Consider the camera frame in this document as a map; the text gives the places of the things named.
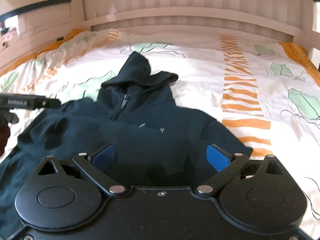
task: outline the hoodie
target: hoodie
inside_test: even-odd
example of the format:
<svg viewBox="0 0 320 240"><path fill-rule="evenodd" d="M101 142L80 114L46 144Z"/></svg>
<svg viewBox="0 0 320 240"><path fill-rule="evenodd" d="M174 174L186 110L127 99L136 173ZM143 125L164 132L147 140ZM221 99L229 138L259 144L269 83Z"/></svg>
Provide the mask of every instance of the hoodie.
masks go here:
<svg viewBox="0 0 320 240"><path fill-rule="evenodd" d="M0 235L21 226L15 196L49 154L70 159L110 143L115 151L104 173L125 186L150 187L196 187L212 177L217 171L206 154L210 144L250 156L252 149L216 119L176 106L169 87L176 74L150 74L148 60L133 52L118 76L101 85L96 102L69 101L34 119L0 164Z"/></svg>

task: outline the zipper pull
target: zipper pull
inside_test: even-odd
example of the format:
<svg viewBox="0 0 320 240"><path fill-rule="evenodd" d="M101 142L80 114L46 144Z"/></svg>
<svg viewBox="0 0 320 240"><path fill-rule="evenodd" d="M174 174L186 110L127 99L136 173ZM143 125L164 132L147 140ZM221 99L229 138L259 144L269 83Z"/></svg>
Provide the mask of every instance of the zipper pull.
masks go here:
<svg viewBox="0 0 320 240"><path fill-rule="evenodd" d="M124 95L124 98L123 98L123 101L122 101L122 104L121 104L121 109L124 109L125 105L127 104L128 97L129 96L127 94Z"/></svg>

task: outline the hand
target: hand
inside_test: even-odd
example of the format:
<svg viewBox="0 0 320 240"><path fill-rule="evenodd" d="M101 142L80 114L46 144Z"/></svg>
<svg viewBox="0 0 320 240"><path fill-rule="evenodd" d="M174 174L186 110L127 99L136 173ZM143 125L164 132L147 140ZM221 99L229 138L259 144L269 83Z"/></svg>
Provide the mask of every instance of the hand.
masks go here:
<svg viewBox="0 0 320 240"><path fill-rule="evenodd" d="M10 137L8 123L15 124L17 122L19 122L19 118L16 114L9 112L9 110L0 109L0 157L4 154L4 148Z"/></svg>

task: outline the white bed sheet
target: white bed sheet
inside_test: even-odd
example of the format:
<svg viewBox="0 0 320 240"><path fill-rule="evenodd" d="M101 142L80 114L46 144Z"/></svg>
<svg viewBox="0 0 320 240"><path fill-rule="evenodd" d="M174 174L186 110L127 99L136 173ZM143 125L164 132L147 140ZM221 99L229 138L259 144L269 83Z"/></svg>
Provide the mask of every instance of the white bed sheet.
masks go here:
<svg viewBox="0 0 320 240"><path fill-rule="evenodd" d="M82 96L95 100L100 84L116 75L134 50L148 58L152 73L165 70L179 75L171 85L177 105L215 117L246 145L258 149L252 158L275 154L319 213L320 192L304 177L320 183L320 123L314 118L320 114L320 88L277 43L177 33L84 32L1 77L1 88L63 102ZM16 112L20 122L11 128L5 156L40 110ZM316 239L320 222L308 205L300 227Z"/></svg>

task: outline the blue textured pad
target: blue textured pad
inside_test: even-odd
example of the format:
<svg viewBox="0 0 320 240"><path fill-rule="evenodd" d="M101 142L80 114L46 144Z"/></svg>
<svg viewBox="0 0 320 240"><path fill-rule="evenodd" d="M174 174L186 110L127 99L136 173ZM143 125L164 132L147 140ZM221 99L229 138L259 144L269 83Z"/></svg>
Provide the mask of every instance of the blue textured pad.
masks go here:
<svg viewBox="0 0 320 240"><path fill-rule="evenodd" d="M211 145L207 147L207 160L218 172L230 164L229 158Z"/></svg>
<svg viewBox="0 0 320 240"><path fill-rule="evenodd" d="M107 148L99 152L95 157L92 158L92 165L100 171L104 171L108 168L115 159L115 148L109 145Z"/></svg>

